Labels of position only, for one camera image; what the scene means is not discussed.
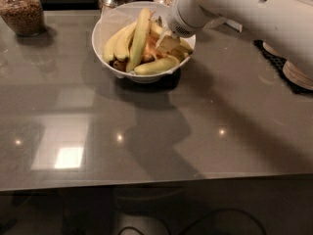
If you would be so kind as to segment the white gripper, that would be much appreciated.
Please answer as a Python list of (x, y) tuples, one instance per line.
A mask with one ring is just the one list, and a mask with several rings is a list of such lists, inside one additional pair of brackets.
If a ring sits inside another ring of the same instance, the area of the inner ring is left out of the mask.
[(202, 8), (196, 0), (173, 0), (167, 14), (167, 26), (156, 42), (159, 52), (169, 52), (179, 62), (188, 58), (193, 50), (180, 44), (179, 37), (189, 38), (206, 24), (213, 21), (215, 15)]

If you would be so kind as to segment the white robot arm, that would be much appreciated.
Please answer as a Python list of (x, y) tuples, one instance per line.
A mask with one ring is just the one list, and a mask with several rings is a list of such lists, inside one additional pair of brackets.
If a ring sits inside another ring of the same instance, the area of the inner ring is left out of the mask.
[(166, 24), (176, 35), (191, 37), (218, 17), (242, 24), (313, 77), (312, 0), (174, 0)]

